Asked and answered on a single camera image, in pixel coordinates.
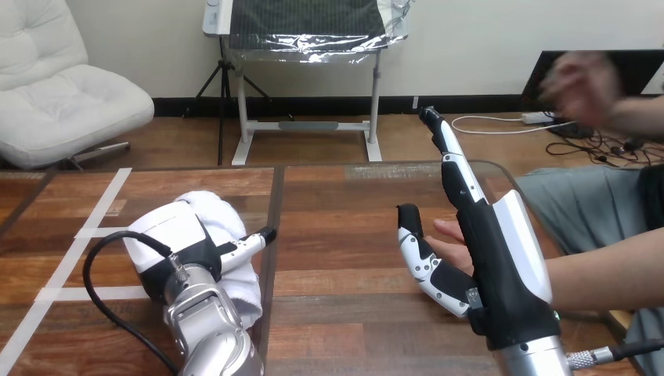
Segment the person's hand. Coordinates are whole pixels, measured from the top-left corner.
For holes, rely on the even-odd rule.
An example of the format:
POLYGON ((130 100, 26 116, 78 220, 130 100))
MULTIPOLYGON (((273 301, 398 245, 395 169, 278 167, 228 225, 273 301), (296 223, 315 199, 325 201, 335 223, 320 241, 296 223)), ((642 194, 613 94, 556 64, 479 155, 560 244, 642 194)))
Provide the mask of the person's hand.
POLYGON ((435 219, 433 227, 441 235, 454 240, 453 243, 450 243, 438 240, 432 236, 426 236, 424 239, 429 243, 436 256, 466 274, 471 275, 474 272, 474 267, 459 223, 435 219))
POLYGON ((621 98, 619 78, 607 56, 572 51, 554 61, 540 84, 541 99, 563 117, 594 128, 606 125, 621 98))

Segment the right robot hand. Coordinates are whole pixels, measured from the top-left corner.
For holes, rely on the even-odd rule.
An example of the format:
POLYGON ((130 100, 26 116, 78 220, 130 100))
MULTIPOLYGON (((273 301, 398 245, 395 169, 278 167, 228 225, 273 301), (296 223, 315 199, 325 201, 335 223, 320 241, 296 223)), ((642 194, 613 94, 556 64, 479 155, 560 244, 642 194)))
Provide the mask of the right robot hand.
POLYGON ((558 336, 546 264, 519 192, 489 203, 444 117, 425 107, 420 120, 442 154, 442 186, 457 209, 474 272, 436 256, 424 239, 418 207, 401 204, 397 237, 409 272, 440 306, 468 318, 491 351, 558 336))

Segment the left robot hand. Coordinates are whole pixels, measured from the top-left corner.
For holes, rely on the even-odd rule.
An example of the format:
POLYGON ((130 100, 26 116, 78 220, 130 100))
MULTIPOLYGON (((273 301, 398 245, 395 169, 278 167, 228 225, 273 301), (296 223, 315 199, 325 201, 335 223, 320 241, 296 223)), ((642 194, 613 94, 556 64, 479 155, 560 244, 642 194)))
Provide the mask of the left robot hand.
MULTIPOLYGON (((218 283, 249 265, 253 255, 276 239, 276 229, 266 226, 247 235, 237 212, 224 201, 211 213, 206 218, 190 202, 175 201, 145 214, 128 229, 168 246, 184 266, 198 265, 218 283)), ((124 244, 148 296, 166 304, 167 282, 173 275, 168 259, 138 240, 126 238, 124 244)))

